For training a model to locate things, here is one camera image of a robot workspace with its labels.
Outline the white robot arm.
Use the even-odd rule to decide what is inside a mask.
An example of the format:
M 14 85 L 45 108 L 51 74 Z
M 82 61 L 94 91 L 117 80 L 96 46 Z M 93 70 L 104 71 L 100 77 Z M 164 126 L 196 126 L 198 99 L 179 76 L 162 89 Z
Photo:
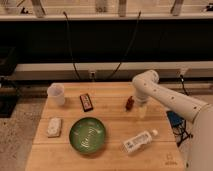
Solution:
M 158 84 L 159 75 L 148 70 L 133 77 L 135 98 L 148 96 L 193 124 L 186 171 L 213 171 L 213 104 L 178 93 Z

